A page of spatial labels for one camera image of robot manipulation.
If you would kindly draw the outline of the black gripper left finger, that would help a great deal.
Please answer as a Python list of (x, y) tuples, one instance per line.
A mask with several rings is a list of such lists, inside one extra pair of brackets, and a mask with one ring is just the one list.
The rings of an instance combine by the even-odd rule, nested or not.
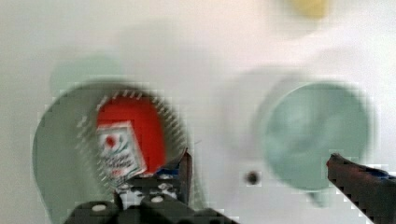
[(64, 224), (239, 224), (189, 207), (192, 158), (184, 151), (152, 175), (138, 175), (113, 192), (112, 202), (78, 205)]

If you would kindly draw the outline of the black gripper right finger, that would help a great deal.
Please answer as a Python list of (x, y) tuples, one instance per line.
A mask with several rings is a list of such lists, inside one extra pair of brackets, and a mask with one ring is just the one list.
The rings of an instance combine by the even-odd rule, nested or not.
[(374, 224), (395, 224), (396, 178), (333, 153), (326, 162), (328, 179)]

